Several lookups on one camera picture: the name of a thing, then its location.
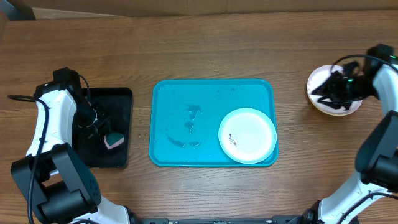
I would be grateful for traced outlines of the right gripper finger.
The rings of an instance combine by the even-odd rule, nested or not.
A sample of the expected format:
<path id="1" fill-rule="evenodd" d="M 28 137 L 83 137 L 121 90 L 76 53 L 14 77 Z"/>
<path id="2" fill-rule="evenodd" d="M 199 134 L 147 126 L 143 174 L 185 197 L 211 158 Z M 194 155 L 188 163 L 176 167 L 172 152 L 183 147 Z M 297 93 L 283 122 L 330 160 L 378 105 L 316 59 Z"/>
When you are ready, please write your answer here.
<path id="1" fill-rule="evenodd" d="M 325 106 L 333 108 L 334 110 L 338 110 L 340 108 L 344 108 L 345 111 L 348 111 L 352 105 L 352 102 L 334 102 L 327 96 L 322 96 L 317 100 L 317 103 L 321 103 Z"/>
<path id="2" fill-rule="evenodd" d="M 336 80 L 333 76 L 328 77 L 320 86 L 312 90 L 312 95 L 331 96 L 336 89 Z"/>

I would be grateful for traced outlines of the white plate with stain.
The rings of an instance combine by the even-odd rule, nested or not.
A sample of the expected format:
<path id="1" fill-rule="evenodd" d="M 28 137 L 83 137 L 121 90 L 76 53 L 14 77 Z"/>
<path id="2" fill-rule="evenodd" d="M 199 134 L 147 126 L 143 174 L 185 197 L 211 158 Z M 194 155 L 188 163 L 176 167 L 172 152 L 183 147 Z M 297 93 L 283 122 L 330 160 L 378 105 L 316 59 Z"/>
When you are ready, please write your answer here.
<path id="1" fill-rule="evenodd" d="M 319 103 L 317 100 L 320 98 L 318 95 L 313 95 L 312 91 L 324 83 L 330 76 L 331 65 L 323 65 L 315 69 L 307 81 L 307 96 L 316 109 L 321 112 L 332 116 L 346 116 L 354 113 L 360 106 L 362 101 L 354 101 L 349 109 L 341 107 L 340 109 L 333 109 L 324 104 Z"/>

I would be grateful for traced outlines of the green and pink sponge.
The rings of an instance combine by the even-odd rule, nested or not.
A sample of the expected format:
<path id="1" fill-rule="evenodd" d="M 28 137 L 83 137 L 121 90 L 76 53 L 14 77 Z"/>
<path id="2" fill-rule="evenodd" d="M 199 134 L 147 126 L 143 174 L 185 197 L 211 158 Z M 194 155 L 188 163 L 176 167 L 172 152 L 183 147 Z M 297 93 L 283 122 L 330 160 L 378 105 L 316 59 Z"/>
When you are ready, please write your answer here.
<path id="1" fill-rule="evenodd" d="M 120 146 L 124 142 L 124 135 L 121 133 L 110 132 L 104 135 L 104 143 L 108 150 Z"/>

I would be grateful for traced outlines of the light blue plate with stain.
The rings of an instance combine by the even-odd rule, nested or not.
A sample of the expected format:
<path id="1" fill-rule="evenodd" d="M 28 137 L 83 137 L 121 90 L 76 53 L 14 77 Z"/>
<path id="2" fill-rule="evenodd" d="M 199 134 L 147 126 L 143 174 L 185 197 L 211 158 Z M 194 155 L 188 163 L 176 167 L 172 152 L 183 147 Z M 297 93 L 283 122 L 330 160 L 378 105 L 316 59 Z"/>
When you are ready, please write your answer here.
<path id="1" fill-rule="evenodd" d="M 271 119 L 254 108 L 239 108 L 220 123 L 218 141 L 223 152 L 240 164 L 257 164 L 276 149 L 277 131 Z"/>

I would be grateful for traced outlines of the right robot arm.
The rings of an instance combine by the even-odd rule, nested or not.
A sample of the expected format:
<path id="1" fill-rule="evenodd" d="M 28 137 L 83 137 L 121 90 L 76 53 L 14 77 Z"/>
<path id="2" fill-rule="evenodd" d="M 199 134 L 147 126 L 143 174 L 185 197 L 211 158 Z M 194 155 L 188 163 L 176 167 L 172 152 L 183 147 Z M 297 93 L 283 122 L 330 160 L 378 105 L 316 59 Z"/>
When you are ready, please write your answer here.
<path id="1" fill-rule="evenodd" d="M 357 58 L 363 58 L 360 65 Z M 397 199 L 397 56 L 391 46 L 378 44 L 337 70 L 328 68 L 316 81 L 315 70 L 307 82 L 307 95 L 319 110 L 345 111 L 373 96 L 380 100 L 383 119 L 362 143 L 353 175 L 332 195 L 317 200 L 291 223 L 359 223 L 358 215 L 381 198 Z"/>

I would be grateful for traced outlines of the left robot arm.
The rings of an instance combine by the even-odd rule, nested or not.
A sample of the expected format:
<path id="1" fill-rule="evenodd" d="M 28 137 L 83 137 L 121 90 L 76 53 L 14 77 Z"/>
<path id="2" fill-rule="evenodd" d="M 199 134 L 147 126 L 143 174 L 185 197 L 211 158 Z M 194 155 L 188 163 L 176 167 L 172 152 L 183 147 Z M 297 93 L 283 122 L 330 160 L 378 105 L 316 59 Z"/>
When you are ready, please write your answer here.
<path id="1" fill-rule="evenodd" d="M 139 223 L 135 214 L 102 196 L 98 182 L 73 148 L 73 134 L 100 137 L 107 149 L 125 137 L 110 127 L 101 105 L 83 95 L 84 76 L 64 67 L 53 80 L 37 86 L 33 96 L 10 95 L 33 102 L 38 115 L 26 156 L 12 163 L 11 175 L 27 202 L 29 223 Z"/>

